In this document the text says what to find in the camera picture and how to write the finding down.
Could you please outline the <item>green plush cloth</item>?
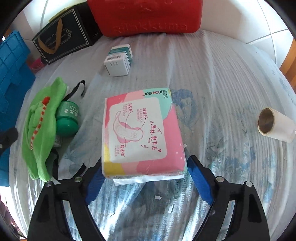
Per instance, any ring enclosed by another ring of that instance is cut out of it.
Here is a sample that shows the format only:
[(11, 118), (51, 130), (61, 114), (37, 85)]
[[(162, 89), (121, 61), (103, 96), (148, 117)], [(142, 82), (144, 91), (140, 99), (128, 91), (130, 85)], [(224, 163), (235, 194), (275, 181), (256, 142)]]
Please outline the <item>green plush cloth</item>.
[(23, 127), (22, 158), (30, 177), (47, 182), (52, 174), (46, 160), (56, 137), (56, 110), (67, 91), (67, 84), (61, 77), (42, 88), (32, 100)]

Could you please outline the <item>green round jar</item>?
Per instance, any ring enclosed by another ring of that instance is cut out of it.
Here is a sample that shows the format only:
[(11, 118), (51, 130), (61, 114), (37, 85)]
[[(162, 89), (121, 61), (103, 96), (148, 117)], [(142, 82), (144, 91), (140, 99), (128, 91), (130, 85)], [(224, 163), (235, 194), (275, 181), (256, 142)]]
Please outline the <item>green round jar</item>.
[(57, 135), (74, 136), (79, 130), (79, 106), (72, 101), (62, 101), (56, 111)]

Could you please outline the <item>small white teal box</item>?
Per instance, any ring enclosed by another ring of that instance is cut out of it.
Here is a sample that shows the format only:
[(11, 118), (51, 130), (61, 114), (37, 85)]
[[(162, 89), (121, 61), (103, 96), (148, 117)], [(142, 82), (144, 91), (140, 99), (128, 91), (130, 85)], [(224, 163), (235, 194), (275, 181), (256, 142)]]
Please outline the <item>small white teal box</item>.
[(120, 77), (129, 74), (133, 61), (130, 44), (114, 46), (104, 60), (104, 66), (110, 77)]

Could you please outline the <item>pastel sanitary pad pack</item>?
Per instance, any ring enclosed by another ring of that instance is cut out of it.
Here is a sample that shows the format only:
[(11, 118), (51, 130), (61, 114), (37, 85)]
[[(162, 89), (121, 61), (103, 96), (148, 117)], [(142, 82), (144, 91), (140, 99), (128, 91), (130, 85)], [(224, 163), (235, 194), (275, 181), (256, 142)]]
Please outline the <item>pastel sanitary pad pack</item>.
[(102, 174), (116, 186), (182, 179), (187, 162), (169, 88), (105, 99)]

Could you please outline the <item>white lint roller refill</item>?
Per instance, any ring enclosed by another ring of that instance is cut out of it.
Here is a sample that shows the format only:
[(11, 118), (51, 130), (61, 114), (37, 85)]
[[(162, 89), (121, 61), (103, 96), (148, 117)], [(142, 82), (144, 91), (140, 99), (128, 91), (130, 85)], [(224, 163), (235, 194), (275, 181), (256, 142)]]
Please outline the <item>white lint roller refill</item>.
[(260, 112), (257, 128), (263, 136), (286, 143), (295, 139), (295, 122), (272, 108), (264, 108)]

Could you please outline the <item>red bear-shaped case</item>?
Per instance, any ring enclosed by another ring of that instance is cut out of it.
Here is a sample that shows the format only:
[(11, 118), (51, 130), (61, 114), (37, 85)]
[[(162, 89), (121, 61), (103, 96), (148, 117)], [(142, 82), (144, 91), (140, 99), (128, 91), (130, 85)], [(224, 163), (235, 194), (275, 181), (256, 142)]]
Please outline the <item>red bear-shaped case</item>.
[(143, 33), (194, 33), (202, 18), (202, 1), (88, 1), (103, 35), (111, 38)]

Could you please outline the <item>blue plastic crate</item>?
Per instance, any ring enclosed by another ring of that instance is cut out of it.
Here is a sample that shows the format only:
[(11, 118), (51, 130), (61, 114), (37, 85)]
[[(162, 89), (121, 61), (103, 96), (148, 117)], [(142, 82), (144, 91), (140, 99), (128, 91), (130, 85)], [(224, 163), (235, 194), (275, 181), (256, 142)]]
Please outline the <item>blue plastic crate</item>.
[[(35, 75), (27, 65), (30, 50), (18, 31), (1, 42), (1, 132), (16, 126), (23, 99)], [(10, 147), (1, 155), (1, 186), (9, 186)]]

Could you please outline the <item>black gift box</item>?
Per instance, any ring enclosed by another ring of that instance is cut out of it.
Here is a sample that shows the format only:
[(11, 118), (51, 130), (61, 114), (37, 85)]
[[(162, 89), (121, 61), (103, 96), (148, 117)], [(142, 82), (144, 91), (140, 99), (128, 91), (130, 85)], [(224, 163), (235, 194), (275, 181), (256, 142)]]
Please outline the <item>black gift box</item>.
[(94, 45), (102, 33), (88, 3), (58, 14), (32, 39), (42, 58), (51, 64), (73, 52)]

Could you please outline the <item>brown wooden frame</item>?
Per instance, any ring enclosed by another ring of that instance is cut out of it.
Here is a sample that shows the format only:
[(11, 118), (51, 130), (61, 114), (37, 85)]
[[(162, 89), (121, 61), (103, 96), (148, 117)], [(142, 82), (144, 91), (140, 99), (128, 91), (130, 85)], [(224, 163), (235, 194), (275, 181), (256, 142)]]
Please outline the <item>brown wooden frame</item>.
[(293, 39), (289, 52), (280, 67), (281, 73), (286, 77), (293, 90), (296, 90), (296, 41)]

